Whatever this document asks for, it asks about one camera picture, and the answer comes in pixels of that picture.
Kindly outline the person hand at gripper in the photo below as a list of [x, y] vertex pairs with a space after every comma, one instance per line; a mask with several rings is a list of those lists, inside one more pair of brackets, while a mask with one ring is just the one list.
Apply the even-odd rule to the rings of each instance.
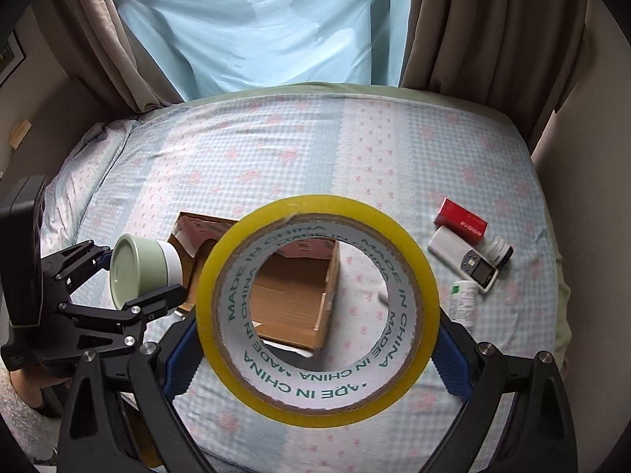
[[50, 402], [45, 391], [66, 381], [67, 378], [51, 375], [42, 367], [28, 365], [6, 373], [6, 392], [21, 407], [29, 408], [46, 419], [59, 420], [62, 411]]

